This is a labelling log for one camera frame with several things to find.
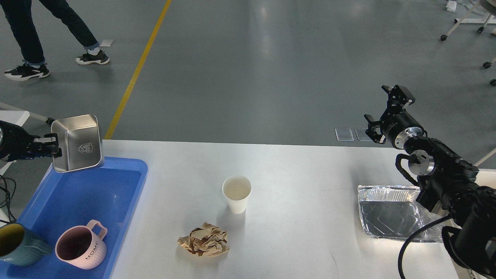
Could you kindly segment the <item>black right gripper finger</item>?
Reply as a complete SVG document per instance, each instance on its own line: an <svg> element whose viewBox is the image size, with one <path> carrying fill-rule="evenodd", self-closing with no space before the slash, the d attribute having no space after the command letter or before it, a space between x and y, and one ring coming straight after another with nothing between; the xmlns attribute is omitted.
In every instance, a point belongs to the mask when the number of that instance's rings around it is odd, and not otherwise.
<svg viewBox="0 0 496 279"><path fill-rule="evenodd" d="M365 130L365 134L377 144L385 144L386 136L381 132L382 121L376 121L373 116L369 114L364 115L365 120L367 121L367 129Z"/></svg>
<svg viewBox="0 0 496 279"><path fill-rule="evenodd" d="M386 111L403 111L416 101L413 94L404 86L383 85L381 89L388 95Z"/></svg>

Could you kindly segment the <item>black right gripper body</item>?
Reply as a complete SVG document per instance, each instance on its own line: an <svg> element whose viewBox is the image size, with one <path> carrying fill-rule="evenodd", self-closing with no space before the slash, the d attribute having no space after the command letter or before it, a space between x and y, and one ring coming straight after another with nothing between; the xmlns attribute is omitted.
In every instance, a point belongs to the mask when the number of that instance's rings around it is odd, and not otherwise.
<svg viewBox="0 0 496 279"><path fill-rule="evenodd" d="M381 132L394 148L403 150L409 139L423 136L425 130L402 106L395 105L381 116Z"/></svg>

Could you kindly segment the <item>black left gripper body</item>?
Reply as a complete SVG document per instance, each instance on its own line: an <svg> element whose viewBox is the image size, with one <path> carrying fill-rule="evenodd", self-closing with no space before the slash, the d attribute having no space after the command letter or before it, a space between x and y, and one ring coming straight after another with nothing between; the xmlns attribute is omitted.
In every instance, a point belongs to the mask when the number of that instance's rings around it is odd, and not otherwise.
<svg viewBox="0 0 496 279"><path fill-rule="evenodd" d="M18 125L1 121L1 161L34 159L36 154L31 150L30 144L37 138L29 134Z"/></svg>

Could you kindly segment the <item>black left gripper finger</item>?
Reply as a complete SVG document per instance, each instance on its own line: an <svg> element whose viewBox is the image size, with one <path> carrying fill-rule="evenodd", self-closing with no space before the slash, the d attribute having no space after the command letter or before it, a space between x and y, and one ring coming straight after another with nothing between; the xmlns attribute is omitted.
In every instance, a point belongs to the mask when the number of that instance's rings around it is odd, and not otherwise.
<svg viewBox="0 0 496 279"><path fill-rule="evenodd" d="M43 137L35 137L33 138L34 143L38 143L41 145L58 145L59 141L57 138L57 134L45 134Z"/></svg>
<svg viewBox="0 0 496 279"><path fill-rule="evenodd" d="M62 157L62 150L58 145L34 145L31 147L32 158Z"/></svg>

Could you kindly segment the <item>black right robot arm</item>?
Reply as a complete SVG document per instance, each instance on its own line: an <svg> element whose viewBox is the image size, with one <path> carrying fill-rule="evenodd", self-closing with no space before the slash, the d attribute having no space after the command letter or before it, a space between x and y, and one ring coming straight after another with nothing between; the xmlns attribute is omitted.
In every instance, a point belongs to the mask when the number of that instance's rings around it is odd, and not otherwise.
<svg viewBox="0 0 496 279"><path fill-rule="evenodd" d="M398 154L395 166L403 177L420 188L417 202L431 213L446 216L415 231L402 246L398 270L408 244L420 233L452 219L456 227L444 226L441 237L452 260L462 268L495 278L495 189L476 183L479 169L427 131L407 112L415 97L406 87L383 85L387 106L379 120L365 114L365 134L375 143L389 141Z"/></svg>

